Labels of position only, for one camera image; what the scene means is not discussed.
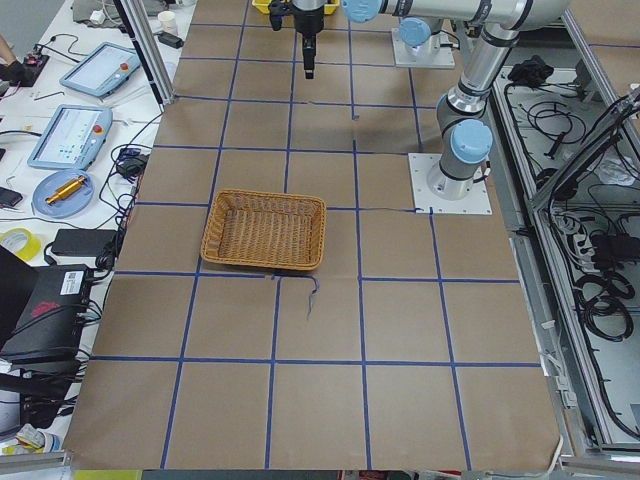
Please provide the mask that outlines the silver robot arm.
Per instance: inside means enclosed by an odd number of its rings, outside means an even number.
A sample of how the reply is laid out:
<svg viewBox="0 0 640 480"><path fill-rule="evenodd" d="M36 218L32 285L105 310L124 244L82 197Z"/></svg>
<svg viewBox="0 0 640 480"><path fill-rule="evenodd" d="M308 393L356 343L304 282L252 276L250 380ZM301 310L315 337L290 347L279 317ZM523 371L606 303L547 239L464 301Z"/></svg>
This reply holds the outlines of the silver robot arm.
<svg viewBox="0 0 640 480"><path fill-rule="evenodd" d="M440 33L443 23L443 18L405 17L399 23L399 35L408 47L419 48Z"/></svg>
<svg viewBox="0 0 640 480"><path fill-rule="evenodd" d="M426 175L429 190L458 201L468 195L473 177L493 146L493 133L481 120L487 98L507 55L522 31L542 28L558 19L567 1L343 1L346 17L365 23L379 14L405 22L430 18L466 21L481 28L458 83L438 102L437 121L443 140L438 163Z"/></svg>

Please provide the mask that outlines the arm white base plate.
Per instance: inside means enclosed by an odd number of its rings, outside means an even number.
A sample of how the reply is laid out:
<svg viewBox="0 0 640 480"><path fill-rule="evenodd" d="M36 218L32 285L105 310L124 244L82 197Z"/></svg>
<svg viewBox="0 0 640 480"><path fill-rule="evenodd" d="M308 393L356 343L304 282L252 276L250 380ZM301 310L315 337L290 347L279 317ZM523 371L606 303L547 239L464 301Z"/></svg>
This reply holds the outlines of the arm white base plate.
<svg viewBox="0 0 640 480"><path fill-rule="evenodd" d="M394 61L396 67L448 69L455 68L453 48L448 46L445 34L434 35L425 45L411 48L404 44L399 28L391 30Z"/></svg>
<svg viewBox="0 0 640 480"><path fill-rule="evenodd" d="M420 214L491 215L482 171L467 180L453 180L440 168L440 154L410 153L409 173L414 210Z"/></svg>

